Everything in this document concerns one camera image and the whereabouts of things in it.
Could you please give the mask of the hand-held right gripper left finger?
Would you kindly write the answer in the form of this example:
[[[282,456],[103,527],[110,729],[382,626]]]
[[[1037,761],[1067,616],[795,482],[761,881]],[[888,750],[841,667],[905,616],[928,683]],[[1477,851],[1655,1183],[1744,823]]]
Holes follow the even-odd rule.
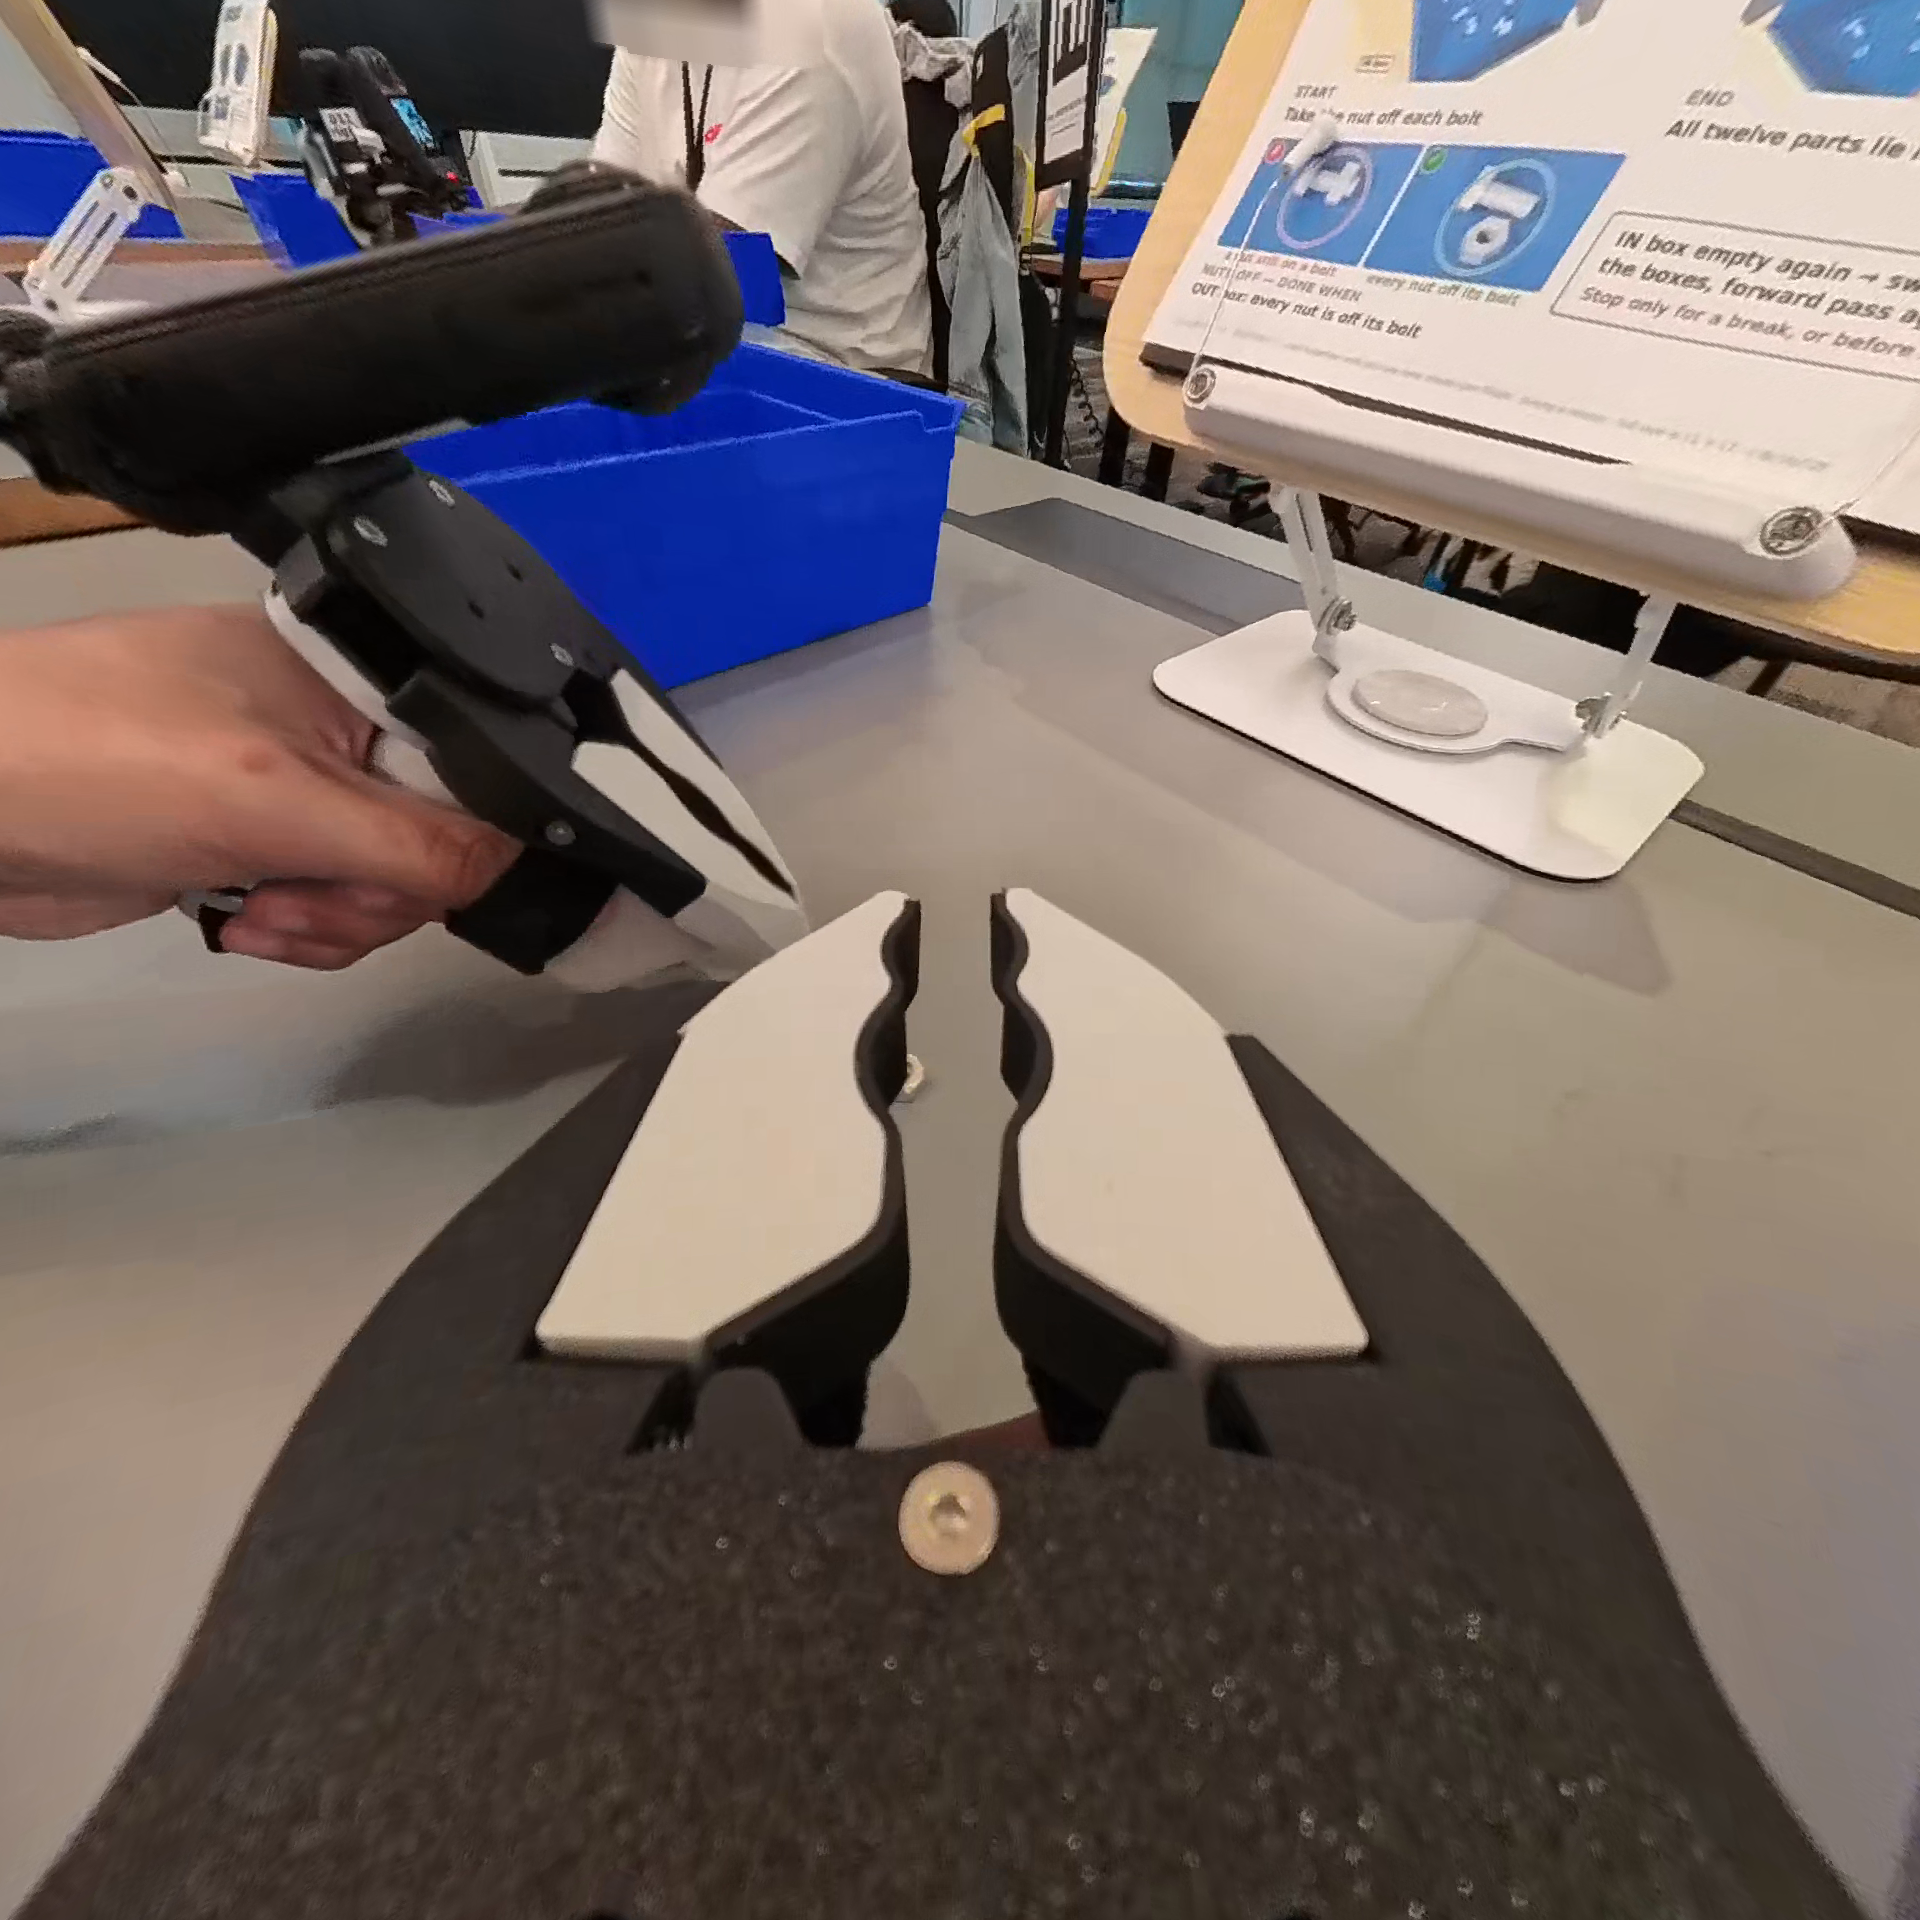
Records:
[[[759,1370],[800,1418],[852,1418],[909,1303],[894,1107],[918,982],[920,904],[885,891],[700,1008],[541,1310],[541,1355]]]

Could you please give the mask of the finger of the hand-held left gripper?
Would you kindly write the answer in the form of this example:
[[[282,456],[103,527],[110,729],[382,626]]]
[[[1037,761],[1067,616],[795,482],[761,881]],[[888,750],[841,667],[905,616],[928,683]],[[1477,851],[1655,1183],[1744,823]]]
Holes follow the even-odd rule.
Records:
[[[715,913],[700,869],[631,809],[660,798],[625,730],[578,733],[558,753],[541,798],[541,968],[567,986],[606,992],[675,968],[732,980],[810,934],[807,906]]]
[[[660,790],[660,800],[632,800],[631,809],[698,869],[712,911],[804,919],[798,885],[770,832],[672,701],[629,667],[610,675],[610,701],[631,755]]]

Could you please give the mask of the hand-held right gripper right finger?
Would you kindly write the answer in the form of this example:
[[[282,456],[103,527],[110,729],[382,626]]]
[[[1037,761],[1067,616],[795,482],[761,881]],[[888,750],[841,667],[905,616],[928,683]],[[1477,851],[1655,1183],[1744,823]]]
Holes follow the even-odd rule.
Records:
[[[990,902],[995,1301],[1049,1421],[1147,1374],[1370,1355],[1236,1041],[1175,979],[1031,888]]]

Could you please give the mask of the blue plastic bin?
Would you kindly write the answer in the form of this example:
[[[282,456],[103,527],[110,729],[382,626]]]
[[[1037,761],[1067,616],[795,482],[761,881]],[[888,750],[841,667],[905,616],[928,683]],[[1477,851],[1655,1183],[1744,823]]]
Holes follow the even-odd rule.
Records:
[[[347,261],[373,246],[300,173],[230,173],[229,181],[262,251],[284,272]],[[785,327],[787,291],[772,238],[762,232],[726,231],[725,245],[740,288],[747,324]]]
[[[83,136],[3,128],[3,238],[51,238],[107,169],[109,157]]]
[[[573,402],[408,446],[662,688],[922,613],[965,405],[738,347],[681,409]]]

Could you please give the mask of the grey desk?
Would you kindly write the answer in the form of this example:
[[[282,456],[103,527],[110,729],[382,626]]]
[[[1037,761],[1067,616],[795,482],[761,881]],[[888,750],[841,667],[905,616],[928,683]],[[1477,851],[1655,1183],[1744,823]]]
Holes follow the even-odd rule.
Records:
[[[1669,672],[1703,759],[1623,877],[1522,877],[1150,678],[1292,564],[960,446],[930,607],[684,692],[816,915],[924,906],[917,1277],[871,1441],[1027,1406],[990,1256],[990,897],[1259,1036],[1479,1253],[1632,1481],[1862,1903],[1917,1796],[1917,748]],[[300,1409],[399,1273],[639,1045],[423,934],[338,974],[179,917],[4,947],[4,1910],[104,1790]]]

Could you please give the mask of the person's left hand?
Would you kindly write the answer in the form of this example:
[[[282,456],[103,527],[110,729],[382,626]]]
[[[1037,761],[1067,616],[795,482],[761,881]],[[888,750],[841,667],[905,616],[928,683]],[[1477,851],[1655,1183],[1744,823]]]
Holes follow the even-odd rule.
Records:
[[[229,954],[337,973],[480,900],[520,845],[373,774],[373,724],[251,607],[3,636],[3,934],[244,891]]]

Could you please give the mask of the white document stand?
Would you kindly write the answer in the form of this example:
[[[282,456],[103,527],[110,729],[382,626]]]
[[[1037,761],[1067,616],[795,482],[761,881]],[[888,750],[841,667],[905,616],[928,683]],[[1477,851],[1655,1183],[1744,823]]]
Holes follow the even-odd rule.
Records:
[[[1842,588],[1861,564],[1842,520],[1657,468],[1594,460],[1323,396],[1196,353],[1186,425],[1285,468],[1325,468],[1346,498],[1409,482],[1531,536],[1587,536],[1612,563],[1685,586],[1787,603]],[[1236,739],[1548,881],[1620,873],[1705,778],[1679,739],[1629,719],[1679,610],[1650,593],[1612,683],[1585,701],[1452,659],[1368,623],[1340,585],[1326,504],[1279,491],[1305,608],[1164,660],[1156,692]]]
[[[81,44],[77,46],[101,73],[121,109],[126,111],[125,84],[104,63]],[[229,175],[258,176],[273,171],[280,161],[280,140],[273,114],[276,53],[278,24],[273,5],[227,2],[217,7],[206,84],[194,111],[194,146],[203,161],[224,169]],[[107,166],[69,210],[57,232],[40,242],[38,253],[18,279],[25,306],[36,320],[58,327],[81,324],[128,309],[123,300],[101,300],[96,297],[99,284],[140,220],[155,210],[177,216],[191,192],[191,184],[179,166],[151,143],[149,146],[180,186],[179,210],[149,204],[133,175]]]

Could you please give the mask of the denim jacket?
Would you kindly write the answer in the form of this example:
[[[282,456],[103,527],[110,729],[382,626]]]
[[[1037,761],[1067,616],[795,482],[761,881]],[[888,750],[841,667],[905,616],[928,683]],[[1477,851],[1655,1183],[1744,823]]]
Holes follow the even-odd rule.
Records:
[[[1037,202],[1042,11],[1003,5],[965,36],[955,5],[893,2],[911,169],[924,225],[928,376],[960,431],[1027,459],[1037,400],[1025,253]]]

